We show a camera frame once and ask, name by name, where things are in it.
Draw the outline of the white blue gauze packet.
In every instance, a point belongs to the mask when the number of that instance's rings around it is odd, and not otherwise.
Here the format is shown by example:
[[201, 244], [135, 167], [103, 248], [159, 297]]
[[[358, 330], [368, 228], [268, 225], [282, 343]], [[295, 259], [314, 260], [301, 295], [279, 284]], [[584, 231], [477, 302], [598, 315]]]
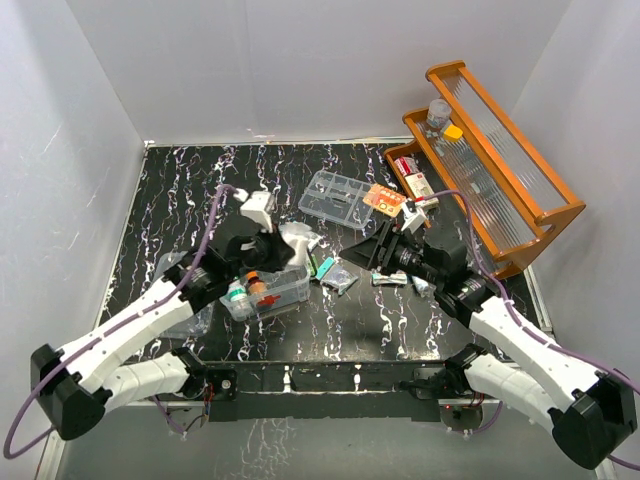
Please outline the white blue gauze packet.
[[279, 232], [287, 245], [294, 250], [294, 256], [287, 262], [287, 268], [305, 266], [308, 253], [320, 243], [322, 236], [301, 222], [287, 222], [279, 226]]

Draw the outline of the green wind oil box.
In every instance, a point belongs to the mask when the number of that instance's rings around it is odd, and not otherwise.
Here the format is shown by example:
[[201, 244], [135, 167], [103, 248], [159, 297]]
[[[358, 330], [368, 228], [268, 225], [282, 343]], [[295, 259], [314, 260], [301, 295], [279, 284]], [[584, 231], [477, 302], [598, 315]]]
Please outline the green wind oil box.
[[311, 279], [315, 278], [318, 273], [319, 264], [316, 257], [312, 253], [307, 253], [306, 268]]

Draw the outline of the orange plaster packet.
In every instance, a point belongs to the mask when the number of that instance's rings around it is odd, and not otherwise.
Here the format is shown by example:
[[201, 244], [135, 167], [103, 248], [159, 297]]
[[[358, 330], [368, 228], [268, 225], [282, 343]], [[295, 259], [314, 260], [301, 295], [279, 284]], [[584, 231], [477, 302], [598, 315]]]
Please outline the orange plaster packet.
[[403, 194], [380, 184], [372, 185], [363, 198], [366, 205], [390, 218], [400, 213], [406, 200]]

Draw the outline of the orange brown medicine bottle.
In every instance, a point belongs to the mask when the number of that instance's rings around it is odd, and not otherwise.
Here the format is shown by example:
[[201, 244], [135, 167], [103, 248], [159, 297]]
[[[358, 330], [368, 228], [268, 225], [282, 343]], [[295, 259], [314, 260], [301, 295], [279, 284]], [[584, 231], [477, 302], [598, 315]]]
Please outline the orange brown medicine bottle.
[[247, 293], [258, 302], [260, 302], [266, 295], [267, 285], [262, 280], [257, 271], [250, 271], [246, 274], [246, 290]]

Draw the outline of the clear first aid box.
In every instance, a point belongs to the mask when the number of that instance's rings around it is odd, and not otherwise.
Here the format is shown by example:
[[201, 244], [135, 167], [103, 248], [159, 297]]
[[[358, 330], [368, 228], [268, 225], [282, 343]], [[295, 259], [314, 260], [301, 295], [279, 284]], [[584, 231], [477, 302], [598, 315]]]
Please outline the clear first aid box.
[[[306, 302], [310, 297], [310, 276], [304, 266], [285, 268], [274, 273], [257, 271], [267, 285], [265, 297], [258, 302], [248, 293], [251, 311], [246, 316], [233, 316], [236, 322], [262, 320]], [[246, 289], [246, 274], [238, 277]]]

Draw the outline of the teal bandage packet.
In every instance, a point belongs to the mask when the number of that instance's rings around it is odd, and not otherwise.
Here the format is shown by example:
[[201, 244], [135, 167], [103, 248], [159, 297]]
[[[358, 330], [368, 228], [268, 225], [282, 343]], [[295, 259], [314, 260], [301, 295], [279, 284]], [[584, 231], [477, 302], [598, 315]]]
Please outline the teal bandage packet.
[[333, 257], [326, 258], [318, 267], [315, 274], [315, 279], [321, 281], [334, 267], [336, 261]]

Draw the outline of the dark pill blister pack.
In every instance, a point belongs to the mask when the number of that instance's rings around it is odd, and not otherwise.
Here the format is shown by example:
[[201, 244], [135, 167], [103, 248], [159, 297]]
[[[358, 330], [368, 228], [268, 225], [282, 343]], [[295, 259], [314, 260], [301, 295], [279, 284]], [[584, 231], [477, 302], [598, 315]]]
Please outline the dark pill blister pack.
[[320, 283], [343, 295], [358, 280], [358, 276], [338, 264], [334, 264], [322, 277]]

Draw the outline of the blue white spray bottle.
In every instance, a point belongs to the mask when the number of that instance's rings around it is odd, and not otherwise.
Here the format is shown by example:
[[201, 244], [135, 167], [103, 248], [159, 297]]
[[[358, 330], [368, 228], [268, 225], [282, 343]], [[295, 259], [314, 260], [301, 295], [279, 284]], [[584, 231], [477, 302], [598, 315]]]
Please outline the blue white spray bottle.
[[431, 286], [427, 281], [425, 281], [423, 279], [420, 279], [418, 277], [415, 277], [415, 276], [412, 276], [411, 280], [412, 280], [412, 283], [413, 283], [413, 286], [414, 286], [414, 289], [415, 289], [416, 293], [421, 298], [426, 297], [430, 293]]

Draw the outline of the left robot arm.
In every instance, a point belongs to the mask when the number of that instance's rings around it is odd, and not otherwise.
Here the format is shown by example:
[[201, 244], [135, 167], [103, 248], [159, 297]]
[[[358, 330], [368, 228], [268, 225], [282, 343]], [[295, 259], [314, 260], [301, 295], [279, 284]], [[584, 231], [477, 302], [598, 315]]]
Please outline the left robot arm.
[[223, 297], [250, 271], [278, 272], [304, 255], [304, 245], [279, 231], [235, 236], [218, 251], [193, 249], [136, 301], [83, 337], [31, 355], [34, 399], [64, 440], [92, 430], [109, 412], [158, 394], [200, 396], [206, 367], [181, 348], [135, 365], [128, 359], [169, 328]]

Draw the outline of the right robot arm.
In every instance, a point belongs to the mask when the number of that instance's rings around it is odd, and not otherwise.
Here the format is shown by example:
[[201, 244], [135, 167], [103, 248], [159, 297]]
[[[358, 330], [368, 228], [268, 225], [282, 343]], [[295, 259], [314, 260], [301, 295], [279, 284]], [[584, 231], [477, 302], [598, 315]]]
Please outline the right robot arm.
[[608, 372], [562, 351], [514, 309], [496, 282], [473, 269], [459, 240], [420, 243], [391, 221], [343, 249], [340, 258], [383, 275], [404, 272], [434, 285], [441, 310], [514, 361], [508, 366], [468, 344], [431, 375], [401, 389], [429, 398], [487, 394], [543, 427], [578, 466], [593, 470], [638, 428], [634, 391]]

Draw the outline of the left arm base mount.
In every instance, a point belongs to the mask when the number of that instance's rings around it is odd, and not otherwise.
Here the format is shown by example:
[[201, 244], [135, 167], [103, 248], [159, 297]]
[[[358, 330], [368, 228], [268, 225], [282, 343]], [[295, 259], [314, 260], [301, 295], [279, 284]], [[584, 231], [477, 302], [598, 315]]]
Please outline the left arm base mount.
[[211, 417], [215, 402], [236, 400], [238, 375], [234, 369], [207, 365], [186, 347], [174, 349], [171, 354], [182, 362], [187, 374], [175, 394], [188, 400], [202, 400], [206, 418]]

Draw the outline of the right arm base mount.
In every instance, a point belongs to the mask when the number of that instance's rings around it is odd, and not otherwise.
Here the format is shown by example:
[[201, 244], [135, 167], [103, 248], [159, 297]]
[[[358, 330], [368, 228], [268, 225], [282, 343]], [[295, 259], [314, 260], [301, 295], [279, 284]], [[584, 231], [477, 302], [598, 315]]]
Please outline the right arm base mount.
[[446, 359], [435, 373], [427, 373], [426, 367], [416, 368], [410, 380], [398, 383], [398, 389], [409, 392], [417, 399], [454, 399], [471, 394], [467, 407], [479, 407], [484, 402], [485, 394], [472, 389], [465, 372], [474, 361], [488, 354], [489, 351], [483, 347], [468, 344], [459, 353]]

